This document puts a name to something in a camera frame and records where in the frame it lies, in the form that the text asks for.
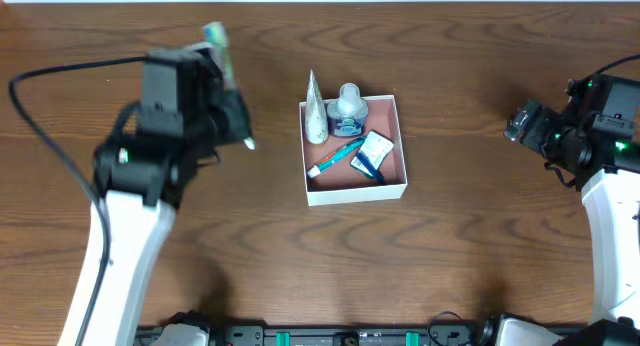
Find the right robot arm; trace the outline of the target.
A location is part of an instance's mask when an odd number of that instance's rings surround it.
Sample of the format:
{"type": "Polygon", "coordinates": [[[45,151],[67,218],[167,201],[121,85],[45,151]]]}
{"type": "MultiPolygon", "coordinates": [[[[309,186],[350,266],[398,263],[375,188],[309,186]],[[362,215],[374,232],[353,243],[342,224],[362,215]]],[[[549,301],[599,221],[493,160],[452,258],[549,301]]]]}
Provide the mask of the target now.
{"type": "Polygon", "coordinates": [[[530,99],[504,135],[545,160],[577,190],[590,227],[594,301],[591,323],[561,335],[532,321],[503,317],[497,345],[636,345],[639,342],[639,144],[633,137],[639,84],[597,71],[569,82],[566,108],[530,99]]]}

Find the teal Colgate toothpaste tube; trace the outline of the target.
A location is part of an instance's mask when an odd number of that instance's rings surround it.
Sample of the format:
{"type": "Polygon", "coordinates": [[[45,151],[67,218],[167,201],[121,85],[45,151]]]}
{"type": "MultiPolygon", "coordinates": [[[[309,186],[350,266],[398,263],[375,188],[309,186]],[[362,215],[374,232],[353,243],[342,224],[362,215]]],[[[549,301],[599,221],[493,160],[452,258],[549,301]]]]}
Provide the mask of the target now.
{"type": "Polygon", "coordinates": [[[306,175],[313,179],[320,174],[324,173],[327,169],[333,167],[335,164],[339,163],[346,156],[351,154],[353,151],[358,149],[365,142],[365,137],[360,136],[349,143],[343,145],[341,148],[333,151],[332,153],[325,156],[322,160],[313,165],[307,172],[306,175]]]}

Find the white Pantene tube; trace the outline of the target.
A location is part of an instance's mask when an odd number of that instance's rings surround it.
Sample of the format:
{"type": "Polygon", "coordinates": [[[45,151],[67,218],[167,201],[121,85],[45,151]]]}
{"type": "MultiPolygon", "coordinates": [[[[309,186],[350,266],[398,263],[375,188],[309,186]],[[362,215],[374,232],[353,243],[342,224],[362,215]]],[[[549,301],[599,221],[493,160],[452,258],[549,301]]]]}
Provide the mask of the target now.
{"type": "Polygon", "coordinates": [[[326,107],[313,71],[310,71],[307,88],[304,128],[306,139],[311,144],[319,145],[328,139],[326,107]]]}

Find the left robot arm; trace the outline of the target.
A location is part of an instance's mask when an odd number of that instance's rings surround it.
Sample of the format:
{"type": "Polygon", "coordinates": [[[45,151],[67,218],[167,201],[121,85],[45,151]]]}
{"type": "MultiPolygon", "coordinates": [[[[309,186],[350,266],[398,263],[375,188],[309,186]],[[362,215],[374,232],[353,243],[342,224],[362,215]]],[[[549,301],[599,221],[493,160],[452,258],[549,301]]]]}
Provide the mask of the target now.
{"type": "Polygon", "coordinates": [[[97,198],[59,344],[132,344],[159,252],[203,159],[227,144],[255,149],[228,55],[201,42],[145,56],[141,99],[94,152],[97,198]]]}

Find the blue disposable razor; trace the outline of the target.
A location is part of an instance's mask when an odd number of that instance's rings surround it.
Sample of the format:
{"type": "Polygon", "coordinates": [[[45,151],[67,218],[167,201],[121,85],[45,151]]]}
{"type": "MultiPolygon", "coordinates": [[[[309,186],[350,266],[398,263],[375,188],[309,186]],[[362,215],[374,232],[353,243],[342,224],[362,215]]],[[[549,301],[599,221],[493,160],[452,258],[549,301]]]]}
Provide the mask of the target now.
{"type": "Polygon", "coordinates": [[[373,164],[369,161],[367,156],[362,152],[358,152],[356,154],[356,158],[360,161],[360,163],[366,168],[366,170],[372,175],[372,177],[381,185],[385,185],[386,181],[384,176],[373,166],[373,164]]]}

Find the green white toothbrush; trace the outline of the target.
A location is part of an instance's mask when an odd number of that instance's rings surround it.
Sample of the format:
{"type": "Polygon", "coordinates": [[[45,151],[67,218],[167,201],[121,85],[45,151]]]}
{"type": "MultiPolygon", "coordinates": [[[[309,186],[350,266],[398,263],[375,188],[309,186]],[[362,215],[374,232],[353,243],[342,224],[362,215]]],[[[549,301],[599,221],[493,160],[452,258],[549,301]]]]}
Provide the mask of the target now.
{"type": "Polygon", "coordinates": [[[230,41],[222,22],[211,22],[203,27],[205,40],[212,43],[219,52],[217,63],[221,71],[222,84],[213,95],[211,118],[217,126],[216,143],[226,145],[244,143],[255,151],[249,111],[237,87],[230,52],[230,41]]]}

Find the Dettol foam soap bottle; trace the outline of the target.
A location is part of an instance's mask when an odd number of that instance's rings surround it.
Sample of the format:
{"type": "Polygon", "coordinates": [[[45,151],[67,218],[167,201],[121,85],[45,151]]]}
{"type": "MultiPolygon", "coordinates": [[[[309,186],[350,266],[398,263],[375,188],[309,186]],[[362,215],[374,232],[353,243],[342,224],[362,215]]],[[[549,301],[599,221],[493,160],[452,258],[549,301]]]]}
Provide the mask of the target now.
{"type": "Polygon", "coordinates": [[[339,97],[327,105],[327,117],[331,136],[358,137],[365,131],[368,104],[353,83],[341,86],[339,97]]]}

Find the green white soap bar pack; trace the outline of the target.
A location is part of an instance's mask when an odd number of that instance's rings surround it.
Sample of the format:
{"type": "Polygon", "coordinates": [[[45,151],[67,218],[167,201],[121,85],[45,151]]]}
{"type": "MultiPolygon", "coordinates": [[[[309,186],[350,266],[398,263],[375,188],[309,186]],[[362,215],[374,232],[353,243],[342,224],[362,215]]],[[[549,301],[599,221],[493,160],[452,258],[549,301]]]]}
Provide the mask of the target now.
{"type": "MultiPolygon", "coordinates": [[[[392,151],[393,147],[393,142],[388,138],[378,134],[375,131],[370,131],[367,134],[364,143],[358,150],[358,154],[364,154],[368,158],[368,161],[371,163],[371,165],[376,169],[379,169],[386,156],[392,151]]],[[[363,173],[366,177],[373,178],[373,175],[362,164],[357,156],[354,156],[354,158],[350,162],[350,166],[353,169],[363,173]]]]}

